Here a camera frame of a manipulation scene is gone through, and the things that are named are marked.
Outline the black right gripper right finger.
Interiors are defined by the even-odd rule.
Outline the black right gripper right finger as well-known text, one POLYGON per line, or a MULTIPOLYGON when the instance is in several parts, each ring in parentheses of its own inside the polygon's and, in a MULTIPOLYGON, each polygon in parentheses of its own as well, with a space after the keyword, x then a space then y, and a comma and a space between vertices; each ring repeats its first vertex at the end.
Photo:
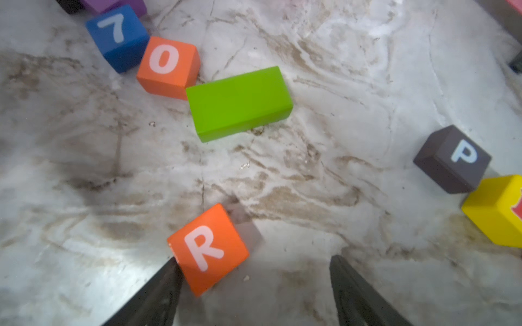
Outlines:
POLYGON ((340 255, 331 258, 330 278, 340 325, 412 326, 340 255))

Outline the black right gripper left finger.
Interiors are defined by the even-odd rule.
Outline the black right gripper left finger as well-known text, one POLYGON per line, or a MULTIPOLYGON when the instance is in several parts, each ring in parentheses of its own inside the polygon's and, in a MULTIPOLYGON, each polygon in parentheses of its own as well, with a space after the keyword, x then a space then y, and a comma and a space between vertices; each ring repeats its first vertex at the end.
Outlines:
POLYGON ((182 270, 171 258, 103 325, 172 325, 182 281, 182 270))

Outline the orange R block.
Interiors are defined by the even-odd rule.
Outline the orange R block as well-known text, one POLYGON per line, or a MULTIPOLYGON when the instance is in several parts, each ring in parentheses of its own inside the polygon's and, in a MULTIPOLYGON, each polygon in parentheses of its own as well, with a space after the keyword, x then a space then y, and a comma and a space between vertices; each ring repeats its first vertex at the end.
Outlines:
POLYGON ((167 243, 193 294, 203 295, 250 252, 221 204, 172 234, 167 243))

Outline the yellow E block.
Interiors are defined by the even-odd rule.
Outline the yellow E block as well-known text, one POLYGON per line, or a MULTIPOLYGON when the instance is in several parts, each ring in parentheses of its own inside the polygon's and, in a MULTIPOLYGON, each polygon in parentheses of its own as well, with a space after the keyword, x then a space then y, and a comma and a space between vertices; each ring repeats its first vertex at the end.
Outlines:
POLYGON ((492 243, 521 247, 521 176, 482 180, 462 205, 464 214, 492 243))

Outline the brown P block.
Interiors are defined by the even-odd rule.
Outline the brown P block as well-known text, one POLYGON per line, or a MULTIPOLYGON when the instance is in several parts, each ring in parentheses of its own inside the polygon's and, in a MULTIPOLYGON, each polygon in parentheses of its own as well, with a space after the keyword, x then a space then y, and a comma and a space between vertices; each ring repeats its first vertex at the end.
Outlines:
POLYGON ((479 186, 492 156, 456 126, 432 133, 413 162, 448 194, 479 186))

